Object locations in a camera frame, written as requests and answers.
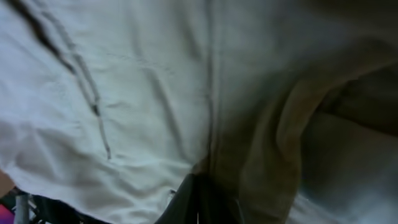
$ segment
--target fabric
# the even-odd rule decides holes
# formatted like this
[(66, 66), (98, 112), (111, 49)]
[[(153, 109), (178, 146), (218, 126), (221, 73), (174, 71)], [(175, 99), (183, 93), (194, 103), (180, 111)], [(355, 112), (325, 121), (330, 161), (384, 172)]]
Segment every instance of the fabric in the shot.
[(1, 1), (0, 169), (108, 223), (196, 165), (247, 224), (390, 224), (398, 6), (358, 4)]

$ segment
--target clothing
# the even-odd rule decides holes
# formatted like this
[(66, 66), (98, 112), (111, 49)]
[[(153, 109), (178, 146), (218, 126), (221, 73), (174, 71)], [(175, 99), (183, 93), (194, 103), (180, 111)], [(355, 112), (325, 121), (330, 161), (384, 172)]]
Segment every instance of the clothing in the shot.
[(154, 223), (197, 165), (248, 224), (299, 187), (324, 223), (396, 217), (396, 3), (21, 1), (35, 24), (10, 1), (0, 169), (23, 191)]

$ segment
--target gray cylindrical object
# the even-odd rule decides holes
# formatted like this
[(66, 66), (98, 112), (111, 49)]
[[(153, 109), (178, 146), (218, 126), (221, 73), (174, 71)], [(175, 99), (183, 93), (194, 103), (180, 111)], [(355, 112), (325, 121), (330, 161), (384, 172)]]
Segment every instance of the gray cylindrical object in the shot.
[(29, 224), (29, 196), (18, 195), (16, 197), (16, 207), (14, 224)]

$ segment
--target garment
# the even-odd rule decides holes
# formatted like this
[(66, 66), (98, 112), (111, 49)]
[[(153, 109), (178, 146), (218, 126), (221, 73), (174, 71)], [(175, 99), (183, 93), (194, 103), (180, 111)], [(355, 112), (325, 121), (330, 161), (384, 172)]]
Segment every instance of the garment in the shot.
[(20, 189), (154, 223), (197, 165), (248, 224), (285, 222), (298, 190), (313, 223), (392, 223), (396, 3), (21, 4), (42, 32), (0, 2), (0, 169)]

